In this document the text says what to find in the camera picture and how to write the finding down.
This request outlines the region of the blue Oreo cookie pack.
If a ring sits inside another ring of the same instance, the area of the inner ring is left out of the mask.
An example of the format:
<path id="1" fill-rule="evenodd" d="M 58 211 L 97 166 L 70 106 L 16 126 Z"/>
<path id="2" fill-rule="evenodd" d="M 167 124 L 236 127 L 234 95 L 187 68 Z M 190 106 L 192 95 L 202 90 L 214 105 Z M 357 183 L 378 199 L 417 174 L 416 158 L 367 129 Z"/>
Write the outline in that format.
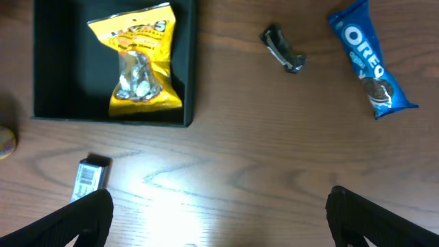
<path id="1" fill-rule="evenodd" d="M 369 1 L 357 0 L 327 19 L 373 108 L 374 118 L 417 108 L 386 69 L 379 39 L 369 13 Z"/>

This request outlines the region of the yellow candy bag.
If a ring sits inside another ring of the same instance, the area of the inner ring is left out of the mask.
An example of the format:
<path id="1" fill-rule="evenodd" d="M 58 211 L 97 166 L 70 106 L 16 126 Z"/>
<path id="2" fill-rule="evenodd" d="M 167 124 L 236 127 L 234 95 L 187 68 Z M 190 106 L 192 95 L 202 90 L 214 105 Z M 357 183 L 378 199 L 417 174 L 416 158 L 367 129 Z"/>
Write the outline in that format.
<path id="1" fill-rule="evenodd" d="M 119 54 L 119 81 L 111 117 L 182 107 L 171 85 L 171 45 L 176 17 L 170 3 L 113 14 L 87 23 L 103 45 Z"/>

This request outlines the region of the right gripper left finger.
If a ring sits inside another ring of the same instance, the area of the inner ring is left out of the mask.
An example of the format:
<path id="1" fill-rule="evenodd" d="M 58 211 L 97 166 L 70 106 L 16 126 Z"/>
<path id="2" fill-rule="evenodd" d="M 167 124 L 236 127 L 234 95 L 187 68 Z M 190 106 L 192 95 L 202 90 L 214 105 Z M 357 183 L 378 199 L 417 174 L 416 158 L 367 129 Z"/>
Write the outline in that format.
<path id="1" fill-rule="evenodd" d="M 2 246 L 102 247 L 112 223 L 114 205 L 106 189 L 89 195 L 1 238 Z"/>

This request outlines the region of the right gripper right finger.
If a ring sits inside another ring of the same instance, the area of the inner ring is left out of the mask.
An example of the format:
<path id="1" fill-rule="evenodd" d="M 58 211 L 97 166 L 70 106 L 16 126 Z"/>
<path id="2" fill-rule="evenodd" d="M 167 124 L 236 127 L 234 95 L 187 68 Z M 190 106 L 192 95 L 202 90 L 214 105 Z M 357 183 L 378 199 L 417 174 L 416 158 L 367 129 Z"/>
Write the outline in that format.
<path id="1" fill-rule="evenodd" d="M 325 209 L 337 247 L 436 247 L 438 235 L 342 187 L 334 186 Z"/>

